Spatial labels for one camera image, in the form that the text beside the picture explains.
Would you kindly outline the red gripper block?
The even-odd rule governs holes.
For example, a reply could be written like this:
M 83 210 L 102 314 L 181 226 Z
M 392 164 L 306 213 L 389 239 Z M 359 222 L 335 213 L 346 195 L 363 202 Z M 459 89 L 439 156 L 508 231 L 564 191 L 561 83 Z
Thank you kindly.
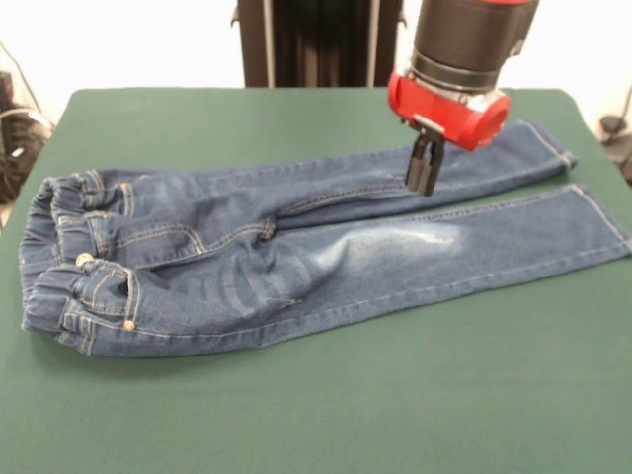
M 498 90 L 474 95 L 447 92 L 396 71 L 388 81 L 387 102 L 392 112 L 409 127 L 433 130 L 445 141 L 467 151 L 491 144 L 504 127 L 512 107 L 512 99 Z M 423 192 L 425 197 L 434 193 L 444 157 L 443 139 L 429 144 L 428 137 L 419 133 L 405 177 L 410 191 Z

